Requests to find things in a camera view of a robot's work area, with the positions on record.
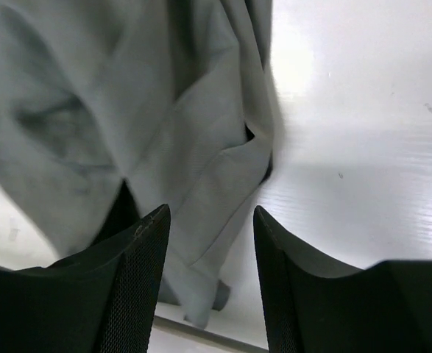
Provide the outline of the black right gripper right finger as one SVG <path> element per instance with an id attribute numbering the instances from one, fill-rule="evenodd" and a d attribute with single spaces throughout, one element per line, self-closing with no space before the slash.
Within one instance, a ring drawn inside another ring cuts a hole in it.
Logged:
<path id="1" fill-rule="evenodd" d="M 432 352 L 432 260 L 360 269 L 253 215 L 271 352 Z"/>

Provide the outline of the grey pleated skirt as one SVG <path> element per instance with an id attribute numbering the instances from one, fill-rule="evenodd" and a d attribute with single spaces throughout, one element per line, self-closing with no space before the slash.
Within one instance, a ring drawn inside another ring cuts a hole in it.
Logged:
<path id="1" fill-rule="evenodd" d="M 272 169 L 270 1 L 0 1 L 0 186 L 66 256 L 121 188 L 167 204 L 163 279 L 206 327 Z"/>

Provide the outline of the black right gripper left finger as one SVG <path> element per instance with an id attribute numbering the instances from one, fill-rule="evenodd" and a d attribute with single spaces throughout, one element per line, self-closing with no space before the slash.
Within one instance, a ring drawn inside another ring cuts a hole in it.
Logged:
<path id="1" fill-rule="evenodd" d="M 170 223 L 162 205 L 49 267 L 0 267 L 0 352 L 145 352 Z"/>

